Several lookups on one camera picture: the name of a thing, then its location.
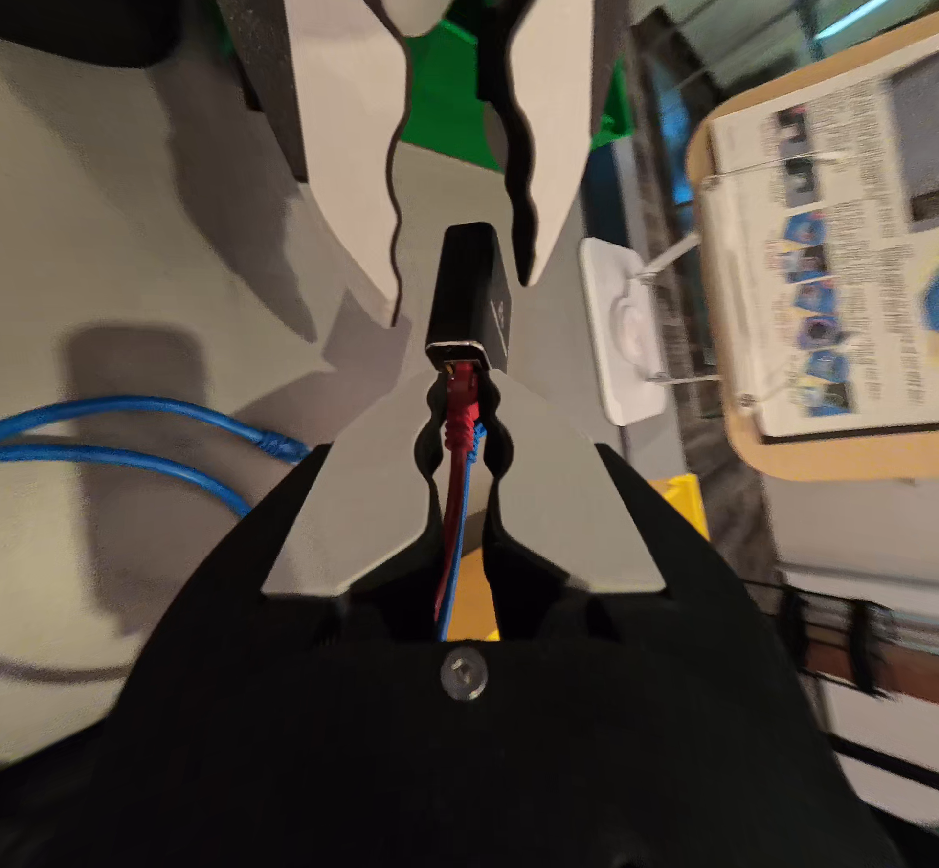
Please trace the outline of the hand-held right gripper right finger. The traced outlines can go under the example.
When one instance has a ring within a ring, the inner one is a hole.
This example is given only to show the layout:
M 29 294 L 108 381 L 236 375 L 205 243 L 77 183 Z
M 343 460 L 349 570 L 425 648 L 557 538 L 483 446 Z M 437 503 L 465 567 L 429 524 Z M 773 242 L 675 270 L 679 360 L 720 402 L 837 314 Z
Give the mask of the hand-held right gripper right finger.
M 587 593 L 659 593 L 663 576 L 597 446 L 542 397 L 492 372 L 485 461 L 497 527 Z

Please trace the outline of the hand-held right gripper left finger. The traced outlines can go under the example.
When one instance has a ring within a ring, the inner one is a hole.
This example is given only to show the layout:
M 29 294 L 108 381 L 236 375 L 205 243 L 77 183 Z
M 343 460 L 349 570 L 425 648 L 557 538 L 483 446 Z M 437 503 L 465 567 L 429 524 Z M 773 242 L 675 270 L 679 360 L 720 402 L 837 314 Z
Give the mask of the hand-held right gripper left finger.
M 440 516 L 445 387 L 426 369 L 333 441 L 265 581 L 268 595 L 340 596 Z

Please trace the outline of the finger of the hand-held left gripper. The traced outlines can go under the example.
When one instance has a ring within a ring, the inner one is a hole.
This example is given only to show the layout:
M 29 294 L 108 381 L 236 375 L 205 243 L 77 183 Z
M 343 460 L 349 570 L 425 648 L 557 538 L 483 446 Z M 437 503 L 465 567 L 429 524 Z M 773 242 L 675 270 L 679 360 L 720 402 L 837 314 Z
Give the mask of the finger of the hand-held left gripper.
M 518 282 L 536 284 L 591 148 L 594 0 L 504 0 L 484 11 L 479 85 L 506 137 Z
M 396 322 L 400 214 L 393 144 L 405 117 L 405 50 L 365 0 L 284 0 L 308 198 L 346 285 L 372 320 Z

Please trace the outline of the green plastic bin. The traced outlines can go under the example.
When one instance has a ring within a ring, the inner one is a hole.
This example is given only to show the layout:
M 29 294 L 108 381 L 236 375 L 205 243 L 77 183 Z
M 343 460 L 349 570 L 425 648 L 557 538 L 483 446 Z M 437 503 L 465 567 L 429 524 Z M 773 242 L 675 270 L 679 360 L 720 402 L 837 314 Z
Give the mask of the green plastic bin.
M 411 82 L 405 144 L 503 172 L 504 151 L 494 152 L 491 107 L 477 94 L 477 35 L 452 11 L 427 34 L 407 38 Z

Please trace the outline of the yellow plastic bin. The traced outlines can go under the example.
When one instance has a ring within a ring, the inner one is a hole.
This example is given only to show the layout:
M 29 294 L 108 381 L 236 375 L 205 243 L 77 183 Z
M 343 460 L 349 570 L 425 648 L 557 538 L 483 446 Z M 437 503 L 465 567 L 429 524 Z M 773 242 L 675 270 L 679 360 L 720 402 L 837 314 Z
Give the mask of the yellow plastic bin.
M 676 475 L 651 481 L 656 491 L 705 539 L 711 535 L 707 524 L 698 476 Z M 445 641 L 498 641 L 499 627 L 488 583 L 483 548 L 464 548 L 456 576 L 449 627 Z

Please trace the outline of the black network switch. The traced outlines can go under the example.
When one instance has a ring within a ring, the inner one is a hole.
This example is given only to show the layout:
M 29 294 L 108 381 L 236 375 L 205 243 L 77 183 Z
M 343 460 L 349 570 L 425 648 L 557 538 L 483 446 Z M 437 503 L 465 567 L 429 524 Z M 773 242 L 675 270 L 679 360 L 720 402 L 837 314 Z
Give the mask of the black network switch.
M 468 362 L 507 372 L 512 298 L 496 229 L 449 227 L 443 238 L 425 340 L 435 369 Z

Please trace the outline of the white stand base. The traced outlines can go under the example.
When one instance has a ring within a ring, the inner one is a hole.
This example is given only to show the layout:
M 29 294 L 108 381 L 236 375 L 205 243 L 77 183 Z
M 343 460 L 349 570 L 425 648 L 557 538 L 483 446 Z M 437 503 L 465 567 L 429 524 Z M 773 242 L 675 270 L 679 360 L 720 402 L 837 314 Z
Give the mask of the white stand base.
M 627 428 L 662 415 L 666 370 L 642 259 L 631 248 L 586 237 L 579 262 L 606 418 Z

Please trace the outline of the wooden beam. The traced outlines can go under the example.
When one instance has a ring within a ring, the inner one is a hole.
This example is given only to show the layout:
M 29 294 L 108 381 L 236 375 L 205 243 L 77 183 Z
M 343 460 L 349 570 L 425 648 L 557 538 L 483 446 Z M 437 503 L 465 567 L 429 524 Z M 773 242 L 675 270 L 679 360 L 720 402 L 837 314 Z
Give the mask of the wooden beam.
M 846 642 L 810 642 L 804 672 L 873 697 L 900 696 L 938 705 L 938 657 L 882 645 L 855 660 Z

